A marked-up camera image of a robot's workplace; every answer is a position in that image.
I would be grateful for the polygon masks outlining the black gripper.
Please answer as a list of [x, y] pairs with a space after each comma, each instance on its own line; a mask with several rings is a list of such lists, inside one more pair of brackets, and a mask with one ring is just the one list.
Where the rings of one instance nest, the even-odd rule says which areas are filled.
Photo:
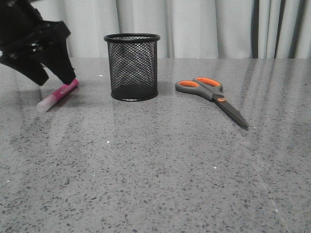
[[[41, 63], [63, 83], [72, 83], [76, 78], [67, 50], [69, 35], [63, 21], [44, 20], [29, 0], [0, 2], [0, 63], [37, 85], [43, 85], [49, 78]], [[38, 54], [41, 63], [23, 58], [33, 54]]]

